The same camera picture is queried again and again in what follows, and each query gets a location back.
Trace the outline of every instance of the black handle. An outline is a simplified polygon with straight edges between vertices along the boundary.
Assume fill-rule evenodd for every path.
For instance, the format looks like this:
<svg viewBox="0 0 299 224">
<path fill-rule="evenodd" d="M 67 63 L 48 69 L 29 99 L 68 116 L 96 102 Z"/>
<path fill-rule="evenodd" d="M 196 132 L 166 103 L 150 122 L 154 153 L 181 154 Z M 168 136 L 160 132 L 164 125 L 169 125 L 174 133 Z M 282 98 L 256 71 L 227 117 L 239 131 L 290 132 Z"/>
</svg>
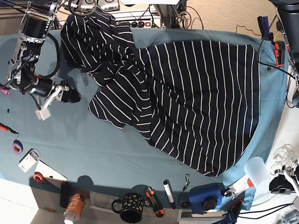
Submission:
<svg viewBox="0 0 299 224">
<path fill-rule="evenodd" d="M 114 211 L 116 214 L 120 214 L 121 213 L 121 210 L 116 210 L 115 208 L 114 208 L 114 204 L 115 203 L 122 203 L 123 202 L 123 200 L 121 200 L 121 199 L 116 199 L 116 200 L 114 200 L 113 202 L 112 202 L 112 204 L 111 204 L 111 208 L 112 208 L 112 211 Z"/>
</svg>

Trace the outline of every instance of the garment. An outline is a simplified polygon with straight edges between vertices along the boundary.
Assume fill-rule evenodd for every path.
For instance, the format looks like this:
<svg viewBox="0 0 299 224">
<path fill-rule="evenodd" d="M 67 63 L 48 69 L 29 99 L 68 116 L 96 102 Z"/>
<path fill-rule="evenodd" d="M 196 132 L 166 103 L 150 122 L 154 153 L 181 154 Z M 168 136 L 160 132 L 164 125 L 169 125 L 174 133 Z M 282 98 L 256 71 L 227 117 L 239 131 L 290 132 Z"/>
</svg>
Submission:
<svg viewBox="0 0 299 224">
<path fill-rule="evenodd" d="M 127 23 L 100 8 L 69 16 L 61 32 L 72 67 L 102 89 L 89 110 L 207 176 L 233 166 L 259 121 L 260 81 L 251 45 L 171 42 L 137 49 Z"/>
</svg>

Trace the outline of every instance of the screwdriver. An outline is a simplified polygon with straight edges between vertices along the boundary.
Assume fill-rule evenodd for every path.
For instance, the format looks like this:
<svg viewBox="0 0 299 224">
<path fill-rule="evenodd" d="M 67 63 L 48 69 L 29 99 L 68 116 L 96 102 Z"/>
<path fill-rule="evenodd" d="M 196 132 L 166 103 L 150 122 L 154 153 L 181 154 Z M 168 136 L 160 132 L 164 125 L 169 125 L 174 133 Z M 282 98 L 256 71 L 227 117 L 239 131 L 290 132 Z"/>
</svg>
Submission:
<svg viewBox="0 0 299 224">
<path fill-rule="evenodd" d="M 2 123 L 0 123 L 0 129 L 2 129 L 3 131 L 6 131 L 6 132 L 10 132 L 12 134 L 19 134 L 16 131 L 14 131 L 13 129 L 11 129 L 10 127 L 7 127 Z"/>
</svg>

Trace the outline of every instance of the black mug with gold dots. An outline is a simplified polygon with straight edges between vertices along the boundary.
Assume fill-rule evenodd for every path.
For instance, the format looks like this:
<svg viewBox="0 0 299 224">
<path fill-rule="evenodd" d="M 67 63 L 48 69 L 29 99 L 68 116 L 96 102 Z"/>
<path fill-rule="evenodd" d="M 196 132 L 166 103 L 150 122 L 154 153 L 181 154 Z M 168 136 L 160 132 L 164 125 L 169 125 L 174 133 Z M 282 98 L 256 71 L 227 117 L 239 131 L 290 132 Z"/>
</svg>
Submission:
<svg viewBox="0 0 299 224">
<path fill-rule="evenodd" d="M 114 208 L 115 203 L 121 203 L 121 210 Z M 116 199 L 112 202 L 112 210 L 121 215 L 121 219 L 126 223 L 138 223 L 142 219 L 144 200 L 137 193 L 126 194 L 124 199 Z"/>
</svg>

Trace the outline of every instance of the white plastic container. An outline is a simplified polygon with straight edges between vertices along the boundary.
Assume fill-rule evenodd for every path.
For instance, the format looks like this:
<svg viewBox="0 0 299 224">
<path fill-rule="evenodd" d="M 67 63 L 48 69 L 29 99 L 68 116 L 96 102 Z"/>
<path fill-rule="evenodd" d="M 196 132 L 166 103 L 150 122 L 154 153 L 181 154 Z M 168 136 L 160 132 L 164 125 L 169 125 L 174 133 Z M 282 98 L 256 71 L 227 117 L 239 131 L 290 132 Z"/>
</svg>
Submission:
<svg viewBox="0 0 299 224">
<path fill-rule="evenodd" d="M 269 192 L 270 172 L 261 157 L 253 157 L 248 160 L 244 170 L 259 194 Z"/>
</svg>

